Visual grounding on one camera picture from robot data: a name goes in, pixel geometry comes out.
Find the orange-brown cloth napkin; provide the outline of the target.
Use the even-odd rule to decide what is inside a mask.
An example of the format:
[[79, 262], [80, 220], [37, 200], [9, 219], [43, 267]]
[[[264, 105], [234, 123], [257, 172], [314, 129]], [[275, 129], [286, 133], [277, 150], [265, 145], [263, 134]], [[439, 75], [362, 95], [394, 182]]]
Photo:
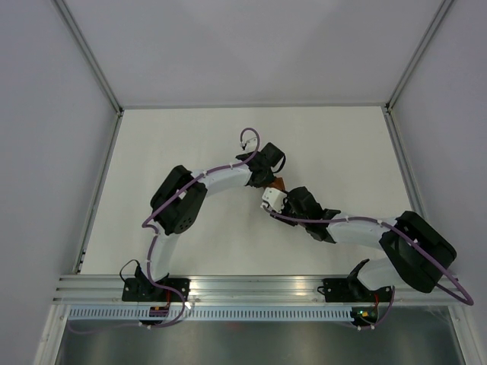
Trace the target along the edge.
[[279, 191], [283, 191], [283, 192], [285, 191], [285, 183], [283, 178], [281, 177], [276, 177], [275, 180], [269, 186]]

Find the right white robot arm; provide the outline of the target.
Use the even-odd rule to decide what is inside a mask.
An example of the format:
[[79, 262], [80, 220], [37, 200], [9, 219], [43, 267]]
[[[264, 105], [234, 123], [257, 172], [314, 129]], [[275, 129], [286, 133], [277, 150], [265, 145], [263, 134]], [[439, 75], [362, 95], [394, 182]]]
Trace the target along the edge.
[[385, 219], [381, 224], [353, 221], [345, 212], [322, 208], [305, 187], [287, 193], [282, 214], [298, 221], [315, 240], [332, 244], [356, 244], [384, 252], [384, 259], [364, 259], [349, 274], [347, 290], [356, 300], [365, 300], [382, 287], [407, 284], [428, 294], [443, 276], [430, 260], [425, 258], [402, 236], [404, 233], [443, 268], [448, 269], [457, 257], [455, 248], [429, 223], [413, 211], [404, 211], [399, 217]]

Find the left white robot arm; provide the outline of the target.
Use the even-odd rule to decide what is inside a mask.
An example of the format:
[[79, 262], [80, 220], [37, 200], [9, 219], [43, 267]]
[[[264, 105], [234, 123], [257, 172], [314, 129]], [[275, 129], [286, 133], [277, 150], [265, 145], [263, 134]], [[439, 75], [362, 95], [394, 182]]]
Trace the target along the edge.
[[267, 143], [262, 150], [238, 155], [230, 163], [209, 170], [174, 167], [153, 195], [151, 215], [142, 226], [154, 231], [144, 264], [135, 272], [138, 295], [150, 301], [161, 299], [166, 292], [165, 278], [180, 234], [196, 222], [202, 204], [211, 195], [228, 189], [250, 186], [265, 188], [276, 180], [276, 171], [285, 165], [285, 153]]

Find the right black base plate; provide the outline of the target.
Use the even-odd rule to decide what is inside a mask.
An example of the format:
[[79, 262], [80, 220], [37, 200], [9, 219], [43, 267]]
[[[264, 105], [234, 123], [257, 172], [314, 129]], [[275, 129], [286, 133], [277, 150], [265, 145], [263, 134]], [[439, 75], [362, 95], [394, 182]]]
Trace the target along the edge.
[[388, 303], [392, 298], [392, 287], [369, 290], [346, 278], [324, 278], [320, 290], [327, 303]]

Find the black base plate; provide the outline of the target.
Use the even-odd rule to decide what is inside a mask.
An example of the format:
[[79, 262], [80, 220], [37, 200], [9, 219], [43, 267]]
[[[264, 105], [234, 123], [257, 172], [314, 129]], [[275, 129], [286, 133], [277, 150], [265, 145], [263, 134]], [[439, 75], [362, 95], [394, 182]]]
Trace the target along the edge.
[[188, 278], [163, 278], [159, 285], [171, 287], [172, 290], [154, 286], [144, 275], [140, 278], [127, 278], [125, 280], [122, 301], [123, 302], [167, 302], [181, 303], [180, 293], [184, 300], [189, 295], [190, 279]]
[[392, 298], [392, 287], [369, 290], [346, 278], [324, 278], [320, 290], [327, 303], [388, 303]]

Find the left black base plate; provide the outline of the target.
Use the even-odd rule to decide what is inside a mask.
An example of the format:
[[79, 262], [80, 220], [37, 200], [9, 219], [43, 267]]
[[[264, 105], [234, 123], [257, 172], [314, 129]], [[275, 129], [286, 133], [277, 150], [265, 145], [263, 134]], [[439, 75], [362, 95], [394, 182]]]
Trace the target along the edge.
[[181, 303], [180, 293], [184, 300], [189, 295], [190, 279], [188, 278], [163, 278], [159, 285], [171, 287], [172, 290], [154, 286], [144, 275], [140, 278], [127, 278], [125, 280], [122, 301], [123, 302], [167, 302]]

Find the left aluminium frame post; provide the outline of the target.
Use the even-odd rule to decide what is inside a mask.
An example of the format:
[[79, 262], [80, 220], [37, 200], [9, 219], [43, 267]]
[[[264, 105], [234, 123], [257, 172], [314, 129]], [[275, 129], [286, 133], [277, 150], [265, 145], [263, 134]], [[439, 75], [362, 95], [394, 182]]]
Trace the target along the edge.
[[102, 91], [102, 94], [106, 97], [109, 105], [114, 110], [115, 114], [118, 116], [121, 115], [123, 113], [123, 106], [120, 104], [117, 96], [110, 86], [109, 81], [107, 80], [107, 77], [103, 73], [99, 62], [97, 61], [95, 54], [93, 53], [82, 32], [82, 29], [78, 25], [78, 22], [76, 21], [70, 7], [68, 6], [67, 1], [52, 0], [51, 3], [53, 4], [66, 29], [71, 35], [76, 47], [81, 53], [81, 56], [87, 63], [98, 87]]

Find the aluminium frame post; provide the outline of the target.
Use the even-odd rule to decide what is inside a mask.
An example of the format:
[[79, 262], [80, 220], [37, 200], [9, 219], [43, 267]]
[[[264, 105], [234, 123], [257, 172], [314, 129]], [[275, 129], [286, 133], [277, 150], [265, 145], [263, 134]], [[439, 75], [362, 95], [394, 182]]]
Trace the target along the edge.
[[396, 83], [396, 86], [393, 89], [389, 99], [384, 104], [383, 111], [385, 113], [391, 114], [393, 107], [397, 104], [400, 96], [406, 88], [406, 85], [409, 83], [413, 73], [415, 72], [423, 56], [427, 52], [428, 47], [431, 45], [431, 42], [435, 38], [437, 32], [441, 28], [441, 25], [443, 24], [444, 20], [449, 15], [452, 7], [455, 4], [455, 0], [442, 0], [440, 2], [438, 9], [435, 11], [431, 21], [429, 22], [425, 32], [423, 33], [419, 44], [415, 48], [412, 57], [408, 61], [406, 68], [404, 69], [398, 82]]
[[99, 62], [97, 61], [95, 54], [93, 53], [82, 32], [82, 29], [78, 25], [78, 22], [76, 21], [70, 7], [68, 6], [67, 1], [52, 0], [51, 3], [53, 4], [66, 29], [71, 35], [76, 47], [81, 53], [81, 56], [87, 63], [98, 87], [102, 91], [102, 94], [106, 97], [109, 105], [114, 110], [115, 114], [118, 116], [121, 115], [123, 113], [123, 106], [120, 104], [117, 96], [110, 86], [109, 81], [107, 80], [107, 77], [103, 73]]

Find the aluminium mounting rail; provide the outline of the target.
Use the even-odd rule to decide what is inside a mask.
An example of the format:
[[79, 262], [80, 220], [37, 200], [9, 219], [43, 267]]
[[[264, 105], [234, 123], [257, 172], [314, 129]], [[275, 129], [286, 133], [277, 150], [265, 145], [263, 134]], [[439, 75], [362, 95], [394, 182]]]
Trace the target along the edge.
[[[190, 275], [188, 299], [210, 306], [319, 306], [318, 275], [218, 276]], [[56, 304], [112, 304], [122, 302], [124, 283], [116, 275], [63, 275], [52, 294]]]

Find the right aluminium frame post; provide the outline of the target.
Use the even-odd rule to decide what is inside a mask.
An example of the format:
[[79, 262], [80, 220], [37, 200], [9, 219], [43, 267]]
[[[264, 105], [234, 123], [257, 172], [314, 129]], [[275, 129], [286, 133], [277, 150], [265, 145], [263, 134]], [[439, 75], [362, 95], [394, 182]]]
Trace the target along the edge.
[[444, 20], [449, 15], [452, 7], [455, 4], [455, 0], [442, 0], [440, 2], [438, 9], [435, 11], [431, 21], [429, 22], [425, 32], [423, 33], [419, 44], [415, 48], [412, 57], [408, 61], [406, 68], [404, 69], [398, 82], [396, 83], [396, 86], [393, 89], [389, 99], [384, 104], [383, 111], [385, 113], [391, 114], [393, 107], [397, 104], [400, 96], [406, 88], [406, 85], [409, 83], [413, 73], [415, 72], [423, 56], [427, 52], [428, 47], [431, 45], [431, 42], [435, 38], [437, 32], [441, 28], [441, 25], [443, 24]]

